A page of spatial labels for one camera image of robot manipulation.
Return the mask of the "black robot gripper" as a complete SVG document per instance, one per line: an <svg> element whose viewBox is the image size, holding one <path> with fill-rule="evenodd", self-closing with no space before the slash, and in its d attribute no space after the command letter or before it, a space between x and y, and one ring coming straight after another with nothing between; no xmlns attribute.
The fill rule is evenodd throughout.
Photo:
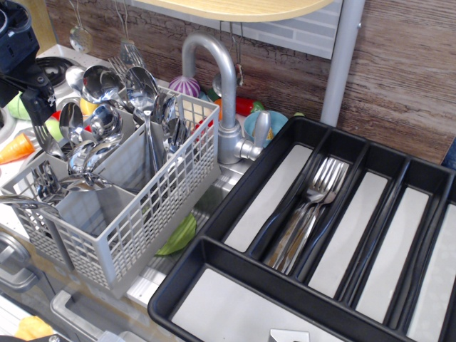
<svg viewBox="0 0 456 342"><path fill-rule="evenodd" d="M56 111L53 86L36 62L38 40L29 10L14 1L1 2L1 106L18 93L34 126Z"/></svg>

